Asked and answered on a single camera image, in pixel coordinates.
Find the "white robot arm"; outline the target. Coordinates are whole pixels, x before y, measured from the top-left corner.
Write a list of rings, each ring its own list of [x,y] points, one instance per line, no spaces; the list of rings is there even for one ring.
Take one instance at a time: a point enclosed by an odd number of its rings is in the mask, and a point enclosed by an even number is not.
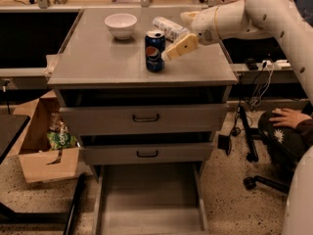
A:
[[[298,81],[313,103],[313,28],[298,12],[293,0],[241,0],[181,19],[191,32],[166,47],[169,61],[194,51],[200,44],[222,39],[273,37],[291,64]],[[297,164],[286,204],[282,235],[313,235],[313,149]]]

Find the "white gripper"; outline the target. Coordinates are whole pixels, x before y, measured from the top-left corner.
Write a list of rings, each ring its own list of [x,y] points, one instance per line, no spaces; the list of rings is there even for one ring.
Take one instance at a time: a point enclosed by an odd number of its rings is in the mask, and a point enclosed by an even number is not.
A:
[[[171,45],[161,53],[164,61],[179,58],[195,51],[199,43],[210,45],[219,40],[215,16],[217,8],[211,7],[201,11],[184,12],[180,18],[185,25],[191,27],[192,33],[179,36]]]

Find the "person's hand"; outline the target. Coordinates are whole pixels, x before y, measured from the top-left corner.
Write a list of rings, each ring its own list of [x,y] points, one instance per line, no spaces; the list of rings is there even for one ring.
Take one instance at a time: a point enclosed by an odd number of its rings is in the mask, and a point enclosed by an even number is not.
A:
[[[296,128],[303,121],[311,119],[310,115],[288,108],[275,109],[272,114],[269,120],[274,126]]]

